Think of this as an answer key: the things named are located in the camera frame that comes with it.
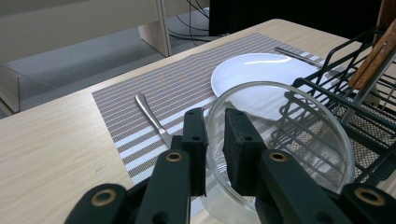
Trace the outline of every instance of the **dish rack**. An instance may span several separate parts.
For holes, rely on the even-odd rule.
[[[348,40],[330,51],[322,69],[292,84],[309,87],[308,93],[340,121],[354,150],[355,182],[374,186],[387,180],[396,168],[395,62],[368,91],[353,90],[348,81],[370,53],[374,36],[382,34],[374,28]],[[332,62],[341,52],[342,57]],[[340,72],[330,77],[327,71],[331,69]]]

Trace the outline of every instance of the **transparent container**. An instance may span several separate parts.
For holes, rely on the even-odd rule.
[[[339,193],[353,181],[355,164],[349,139],[323,104],[281,83],[241,84],[217,99],[206,121],[209,146],[206,197],[202,197],[202,202],[218,221],[260,223],[254,197],[239,195],[227,175],[222,152],[226,107],[245,112],[269,149],[289,152],[322,187]]]

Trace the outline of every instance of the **gray placemat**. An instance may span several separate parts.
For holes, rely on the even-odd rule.
[[[195,107],[207,112],[216,99],[210,78],[220,63],[246,53],[277,53],[274,47],[322,61],[271,37],[254,34],[94,92],[94,100],[133,182],[149,177],[157,156],[167,149],[135,104],[138,92],[145,93],[153,114],[169,133],[182,134],[184,113]],[[191,216],[202,209],[200,201],[194,200]]]

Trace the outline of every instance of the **white plate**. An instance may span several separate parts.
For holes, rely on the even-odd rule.
[[[289,56],[271,53],[243,54],[221,63],[212,74],[211,85],[213,92],[220,96],[234,86],[251,81],[273,81],[291,85],[296,78],[307,77],[317,71],[315,66]],[[302,86],[300,90],[308,91],[310,88]],[[271,120],[281,117],[278,109],[287,102],[276,90],[262,92],[261,89],[252,89],[241,94],[230,99],[229,103],[250,115]],[[262,98],[258,95],[265,95],[265,102],[268,104],[263,106],[260,102]]]

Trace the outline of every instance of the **gray floor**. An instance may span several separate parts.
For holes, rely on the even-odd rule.
[[[194,11],[168,19],[170,34],[212,40],[208,36],[208,18]],[[173,54],[205,42],[179,40],[171,37]],[[116,77],[163,59],[156,49],[143,41],[137,28],[102,36],[62,49],[34,55],[9,63],[20,74],[21,111],[58,99],[96,83]],[[0,112],[0,119],[6,114]]]

